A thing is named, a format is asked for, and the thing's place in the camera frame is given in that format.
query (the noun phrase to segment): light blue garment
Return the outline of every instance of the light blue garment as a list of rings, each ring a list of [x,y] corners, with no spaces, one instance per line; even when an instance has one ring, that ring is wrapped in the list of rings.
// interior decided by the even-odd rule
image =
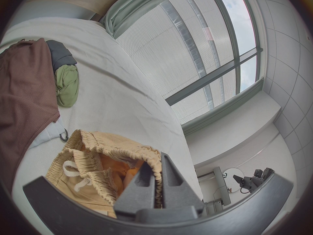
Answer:
[[[164,0],[117,0],[102,20],[106,31],[118,38],[142,15]]]
[[[39,133],[39,135],[29,146],[29,149],[53,138],[60,138],[60,134],[62,134],[63,132],[65,132],[64,124],[60,116],[57,122],[50,123],[41,133]]]

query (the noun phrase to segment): window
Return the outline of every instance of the window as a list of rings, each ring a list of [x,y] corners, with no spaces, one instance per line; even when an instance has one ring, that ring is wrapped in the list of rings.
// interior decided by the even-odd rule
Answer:
[[[254,32],[244,1],[222,1],[232,21],[237,20],[233,28],[236,36],[240,36],[240,39],[237,37],[239,53],[255,48]],[[236,14],[228,9],[227,2],[245,11]],[[253,41],[250,35],[240,34],[240,27],[248,28],[247,15]],[[166,0],[139,18],[116,40],[160,94],[170,100],[199,79],[206,79],[212,72],[219,73],[219,68],[235,62],[234,43],[225,22],[216,0]],[[248,44],[245,43],[246,38],[251,38]],[[243,83],[240,88],[245,89],[255,82],[256,58],[241,66]],[[182,100],[169,103],[181,124],[211,111],[236,95],[235,68],[211,78]]]

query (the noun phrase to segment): dark gray folded clothing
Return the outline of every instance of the dark gray folded clothing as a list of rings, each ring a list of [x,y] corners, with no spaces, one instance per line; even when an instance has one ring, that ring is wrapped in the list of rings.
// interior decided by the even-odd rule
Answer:
[[[64,44],[55,40],[48,40],[47,44],[51,52],[53,73],[62,65],[75,65],[76,60]]]

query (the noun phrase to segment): white bed sheet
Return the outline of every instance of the white bed sheet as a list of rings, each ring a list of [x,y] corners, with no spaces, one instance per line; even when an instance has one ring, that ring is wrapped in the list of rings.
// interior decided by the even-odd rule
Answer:
[[[165,152],[202,199],[176,114],[105,29],[96,22],[81,19],[32,19],[7,31],[0,53],[21,39],[41,37],[64,43],[78,62],[77,102],[71,108],[59,107],[69,135],[76,129],[115,133]],[[56,138],[29,149],[14,180],[14,202],[42,234],[52,233],[30,206],[22,186],[45,175],[63,146]]]

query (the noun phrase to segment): green rolled clothing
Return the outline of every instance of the green rolled clothing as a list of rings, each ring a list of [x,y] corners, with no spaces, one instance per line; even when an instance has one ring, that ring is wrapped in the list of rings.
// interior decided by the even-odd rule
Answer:
[[[79,75],[75,65],[62,65],[54,74],[58,105],[71,107],[75,104],[79,89]]]

